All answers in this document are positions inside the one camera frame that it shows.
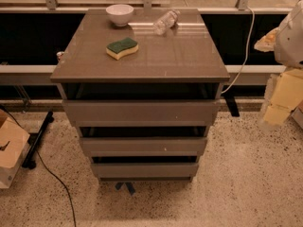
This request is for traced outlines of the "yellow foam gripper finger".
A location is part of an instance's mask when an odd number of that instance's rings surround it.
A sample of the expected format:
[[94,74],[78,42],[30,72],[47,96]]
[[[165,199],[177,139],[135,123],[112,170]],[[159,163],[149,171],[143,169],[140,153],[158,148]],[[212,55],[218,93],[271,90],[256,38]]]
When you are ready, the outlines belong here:
[[286,67],[279,76],[270,76],[261,108],[263,123],[280,126],[303,100],[303,31],[274,28],[254,48],[273,51],[276,61]]

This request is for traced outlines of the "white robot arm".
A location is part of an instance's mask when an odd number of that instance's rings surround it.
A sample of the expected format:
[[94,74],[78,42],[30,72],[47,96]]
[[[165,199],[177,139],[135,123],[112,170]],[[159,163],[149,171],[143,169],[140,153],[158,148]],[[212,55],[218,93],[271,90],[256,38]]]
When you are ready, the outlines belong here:
[[254,48],[273,51],[275,60],[286,67],[278,77],[268,81],[262,106],[264,122],[282,125],[303,101],[303,0],[296,3],[278,27],[259,39]]

